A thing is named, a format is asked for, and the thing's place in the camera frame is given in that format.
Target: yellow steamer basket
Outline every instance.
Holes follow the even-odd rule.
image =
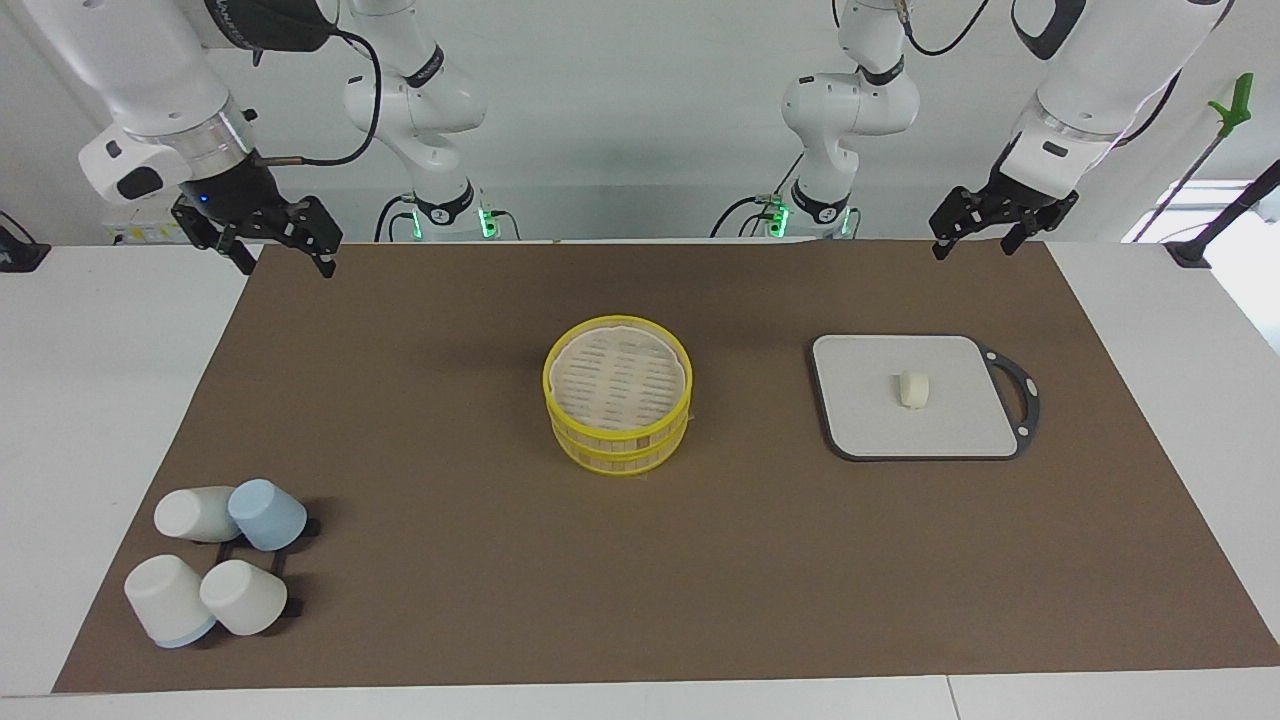
[[[676,336],[643,318],[607,315],[568,331],[543,365],[561,448],[609,477],[662,465],[685,437],[694,366]]]

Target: white wall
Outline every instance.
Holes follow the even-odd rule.
[[[1043,74],[1011,32],[1009,3],[993,1],[951,55],[909,53],[908,68],[923,95],[919,122],[902,135],[858,143],[863,169],[854,204],[865,213],[864,237],[927,237],[928,215],[951,186],[984,182]],[[787,83],[812,72],[851,69],[823,1],[420,5],[420,18],[451,60],[471,72],[490,99],[485,124],[458,138],[471,174],[498,206],[518,213],[530,237],[707,233],[730,201],[772,190],[799,152],[780,113]],[[918,37],[941,45],[975,5],[922,3]],[[27,27],[24,13],[17,13]],[[1257,119],[1224,145],[1202,177],[1253,177],[1266,158],[1280,154],[1280,88],[1271,76],[1280,49],[1270,37],[1277,26],[1280,4],[1239,0],[1188,68],[1165,115],[1147,137],[1087,178],[1084,200],[1056,237],[1123,234],[1212,138],[1216,115],[1204,101],[1225,99],[1240,72],[1260,73]],[[255,126],[269,154],[338,156],[358,142],[340,94],[344,79],[367,67],[346,46],[330,42],[312,55],[271,55],[256,70],[244,53],[210,58],[241,104],[261,113]],[[83,91],[73,83],[69,91],[47,94],[47,83],[32,82],[27,72],[10,77],[18,59],[36,64],[29,47],[0,47],[9,113],[3,115],[4,137],[24,140],[0,146],[5,186],[14,184],[12,168],[36,164],[36,174],[58,188],[63,202],[50,211],[51,204],[40,200],[44,193],[29,190],[23,196],[4,190],[0,200],[35,218],[31,224],[42,234],[87,241],[99,206],[74,167],[74,151],[101,118],[90,122],[82,111],[74,122],[52,123],[51,117],[67,113],[55,105],[74,108]],[[45,68],[45,76],[56,69],[56,63],[55,70]],[[333,205],[349,237],[367,234],[380,199],[406,183],[399,164],[376,145],[355,165],[276,174],[289,193],[317,192]],[[55,224],[60,215],[82,229]],[[737,223],[731,224],[736,232]]]

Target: green light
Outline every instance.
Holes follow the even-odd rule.
[[[493,215],[489,214],[484,208],[480,211],[480,232],[484,233],[484,238],[489,240],[498,234],[498,225],[493,222]]]
[[[790,218],[791,209],[786,205],[778,205],[778,209],[773,213],[773,220],[769,223],[769,234],[773,237],[787,234],[787,220]]]

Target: brown table mat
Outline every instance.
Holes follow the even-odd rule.
[[[611,313],[696,370],[644,480],[572,465],[539,387]],[[978,338],[1036,378],[1039,436],[1006,462],[840,460],[824,333]],[[124,577],[215,555],[159,536],[156,502],[257,475],[324,523],[288,562],[305,614],[150,644]],[[264,252],[56,691],[1254,665],[1275,641],[1039,245],[351,246],[333,281]]]

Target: light blue cup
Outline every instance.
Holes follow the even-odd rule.
[[[274,552],[302,534],[307,524],[307,509],[275,483],[256,478],[242,483],[230,500],[227,511],[241,532],[257,550]]]

